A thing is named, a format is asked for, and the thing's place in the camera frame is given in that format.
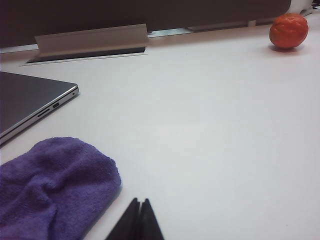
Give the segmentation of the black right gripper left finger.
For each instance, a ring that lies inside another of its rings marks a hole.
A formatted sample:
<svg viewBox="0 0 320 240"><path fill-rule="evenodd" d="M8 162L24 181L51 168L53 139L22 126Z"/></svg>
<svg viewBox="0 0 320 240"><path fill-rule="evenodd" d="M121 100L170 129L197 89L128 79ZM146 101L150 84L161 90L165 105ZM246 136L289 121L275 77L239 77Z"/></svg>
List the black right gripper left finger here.
<svg viewBox="0 0 320 240"><path fill-rule="evenodd" d="M133 240L140 210L140 202L134 198L113 229L110 231L106 240Z"/></svg>

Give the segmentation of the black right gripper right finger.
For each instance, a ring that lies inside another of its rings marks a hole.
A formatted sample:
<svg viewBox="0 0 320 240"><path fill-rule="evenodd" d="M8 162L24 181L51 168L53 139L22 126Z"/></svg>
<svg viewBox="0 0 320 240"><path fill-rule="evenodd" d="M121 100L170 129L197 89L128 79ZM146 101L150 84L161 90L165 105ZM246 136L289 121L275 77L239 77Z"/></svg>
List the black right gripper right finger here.
<svg viewBox="0 0 320 240"><path fill-rule="evenodd" d="M140 205L136 227L137 240L164 240L161 228L148 198Z"/></svg>

